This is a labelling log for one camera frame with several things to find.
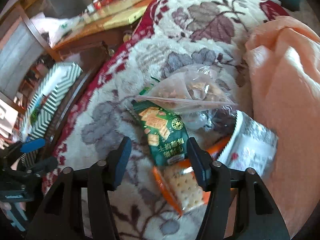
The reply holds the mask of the orange cracker packet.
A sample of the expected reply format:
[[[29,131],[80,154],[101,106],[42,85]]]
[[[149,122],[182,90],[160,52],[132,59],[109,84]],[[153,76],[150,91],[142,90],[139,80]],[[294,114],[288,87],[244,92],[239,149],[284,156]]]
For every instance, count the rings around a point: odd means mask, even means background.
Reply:
[[[152,174],[163,198],[179,216],[208,204],[210,192],[198,185],[189,159],[166,167],[154,166]]]

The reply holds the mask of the dark green cracker packet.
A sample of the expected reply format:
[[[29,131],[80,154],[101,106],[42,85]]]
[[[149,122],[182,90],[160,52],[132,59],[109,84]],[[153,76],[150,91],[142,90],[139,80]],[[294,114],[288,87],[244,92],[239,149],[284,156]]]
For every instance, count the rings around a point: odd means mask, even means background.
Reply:
[[[179,115],[151,101],[132,101],[156,166],[169,166],[187,158],[188,133]]]

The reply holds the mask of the white printed snack packet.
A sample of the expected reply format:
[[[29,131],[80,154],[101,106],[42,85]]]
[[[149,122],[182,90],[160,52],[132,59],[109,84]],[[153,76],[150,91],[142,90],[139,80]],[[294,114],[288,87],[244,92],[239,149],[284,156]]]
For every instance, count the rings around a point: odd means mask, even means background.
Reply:
[[[236,112],[235,128],[217,160],[228,168],[253,168],[261,178],[271,172],[278,136],[242,111]]]

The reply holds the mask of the clear bag of nuts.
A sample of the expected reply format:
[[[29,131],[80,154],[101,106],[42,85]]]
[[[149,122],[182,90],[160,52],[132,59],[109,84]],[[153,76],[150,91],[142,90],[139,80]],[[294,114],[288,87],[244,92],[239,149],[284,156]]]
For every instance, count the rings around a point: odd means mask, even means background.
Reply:
[[[172,73],[152,86],[139,101],[151,101],[176,114],[187,114],[221,108],[235,107],[229,94],[217,83],[217,72],[188,66]]]
[[[183,114],[181,118],[185,126],[193,131],[202,129],[206,132],[216,131],[221,134],[229,134],[235,128],[236,110],[231,106],[224,106]]]

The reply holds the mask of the green striped white box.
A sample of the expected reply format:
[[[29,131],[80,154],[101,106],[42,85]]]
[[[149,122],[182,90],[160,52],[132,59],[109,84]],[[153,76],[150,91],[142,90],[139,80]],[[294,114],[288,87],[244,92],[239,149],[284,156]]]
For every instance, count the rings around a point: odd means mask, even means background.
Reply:
[[[18,133],[19,141],[43,138],[61,101],[78,79],[82,69],[74,62],[53,65],[37,87]]]

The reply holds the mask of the white plastic bag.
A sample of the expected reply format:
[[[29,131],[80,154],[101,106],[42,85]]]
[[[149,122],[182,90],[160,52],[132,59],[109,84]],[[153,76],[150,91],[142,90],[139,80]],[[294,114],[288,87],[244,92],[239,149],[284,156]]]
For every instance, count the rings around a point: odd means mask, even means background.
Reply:
[[[76,29],[76,26],[80,23],[82,17],[76,16],[74,18],[59,19],[46,17],[44,13],[41,12],[30,20],[41,35],[48,35],[48,44],[53,48],[63,36]]]

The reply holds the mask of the peach orange blanket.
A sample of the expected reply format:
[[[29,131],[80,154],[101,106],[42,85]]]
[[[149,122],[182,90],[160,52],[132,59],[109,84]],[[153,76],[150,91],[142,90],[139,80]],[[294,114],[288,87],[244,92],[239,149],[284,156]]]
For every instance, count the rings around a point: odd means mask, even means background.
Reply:
[[[279,138],[266,185],[295,236],[319,202],[319,36],[279,16],[245,47],[254,119]]]

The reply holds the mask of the floral red cream blanket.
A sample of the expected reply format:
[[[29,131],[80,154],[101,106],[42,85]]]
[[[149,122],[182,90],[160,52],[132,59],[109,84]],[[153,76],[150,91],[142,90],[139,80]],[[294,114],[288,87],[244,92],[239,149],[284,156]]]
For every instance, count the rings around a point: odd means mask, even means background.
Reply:
[[[152,79],[205,64],[239,108],[252,115],[245,43],[253,28],[285,14],[269,0],[153,0],[131,39],[102,66],[69,113],[53,151],[59,165],[44,179],[44,192],[64,167],[90,167],[127,136],[132,140],[127,170],[109,194],[121,239],[194,239],[205,207],[179,216],[163,199],[132,97]]]

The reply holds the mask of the wooden table yellow top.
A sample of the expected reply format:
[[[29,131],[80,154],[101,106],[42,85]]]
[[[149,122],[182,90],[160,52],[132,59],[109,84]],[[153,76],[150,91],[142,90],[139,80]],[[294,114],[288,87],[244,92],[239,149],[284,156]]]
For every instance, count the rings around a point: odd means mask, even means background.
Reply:
[[[114,0],[95,12],[104,17],[91,23],[80,23],[69,35],[62,38],[53,50],[61,56],[83,48],[103,44],[109,48],[116,48],[123,43],[123,37],[131,34],[153,0]]]

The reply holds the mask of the wooden chair frame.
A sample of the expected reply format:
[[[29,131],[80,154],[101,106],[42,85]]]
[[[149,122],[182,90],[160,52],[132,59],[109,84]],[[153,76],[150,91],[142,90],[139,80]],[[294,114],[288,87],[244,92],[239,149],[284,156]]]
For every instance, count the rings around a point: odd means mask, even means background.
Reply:
[[[15,3],[3,16],[1,16],[1,26],[4,26],[6,28],[5,32],[7,32],[18,20],[22,20],[29,33],[35,38],[47,54],[49,54],[56,62],[62,61],[61,56],[50,47],[38,32],[20,2]]]

